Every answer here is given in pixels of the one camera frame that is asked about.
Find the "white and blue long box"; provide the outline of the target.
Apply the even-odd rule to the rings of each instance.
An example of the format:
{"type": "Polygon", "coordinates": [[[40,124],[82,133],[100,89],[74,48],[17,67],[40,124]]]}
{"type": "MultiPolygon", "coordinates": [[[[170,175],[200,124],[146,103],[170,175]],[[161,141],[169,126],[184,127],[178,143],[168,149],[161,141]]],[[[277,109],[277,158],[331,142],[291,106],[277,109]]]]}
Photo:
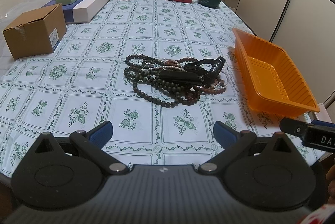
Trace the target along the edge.
{"type": "MultiPolygon", "coordinates": [[[[62,5],[66,24],[89,23],[110,0],[77,0],[70,5],[62,5]]],[[[51,0],[44,6],[57,4],[51,0]]]]}

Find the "orange plastic tray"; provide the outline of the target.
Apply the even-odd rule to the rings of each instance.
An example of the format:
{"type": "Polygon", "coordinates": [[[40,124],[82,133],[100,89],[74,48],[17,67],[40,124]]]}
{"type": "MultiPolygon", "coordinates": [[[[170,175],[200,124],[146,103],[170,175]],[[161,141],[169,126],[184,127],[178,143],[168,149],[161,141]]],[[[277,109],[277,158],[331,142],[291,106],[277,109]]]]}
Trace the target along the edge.
{"type": "Polygon", "coordinates": [[[232,31],[234,55],[252,110],[291,118],[320,111],[305,79],[283,48],[240,29],[232,31]]]}

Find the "brown cardboard box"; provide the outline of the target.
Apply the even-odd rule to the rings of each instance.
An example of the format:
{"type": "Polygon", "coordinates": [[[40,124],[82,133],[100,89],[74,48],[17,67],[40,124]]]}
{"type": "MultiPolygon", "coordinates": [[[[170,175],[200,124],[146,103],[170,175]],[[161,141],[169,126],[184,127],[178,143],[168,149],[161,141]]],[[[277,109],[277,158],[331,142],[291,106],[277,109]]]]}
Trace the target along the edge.
{"type": "Polygon", "coordinates": [[[3,30],[3,36],[18,60],[53,53],[66,32],[62,5],[54,4],[22,13],[3,30]]]}

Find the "sliding wardrobe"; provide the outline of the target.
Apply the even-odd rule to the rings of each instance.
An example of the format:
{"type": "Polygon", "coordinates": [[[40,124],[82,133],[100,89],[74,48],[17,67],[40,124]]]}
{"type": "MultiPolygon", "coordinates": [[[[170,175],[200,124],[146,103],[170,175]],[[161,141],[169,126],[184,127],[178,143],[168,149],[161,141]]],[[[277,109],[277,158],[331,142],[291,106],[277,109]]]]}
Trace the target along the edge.
{"type": "Polygon", "coordinates": [[[236,13],[286,50],[318,102],[334,100],[334,0],[239,0],[236,13]]]}

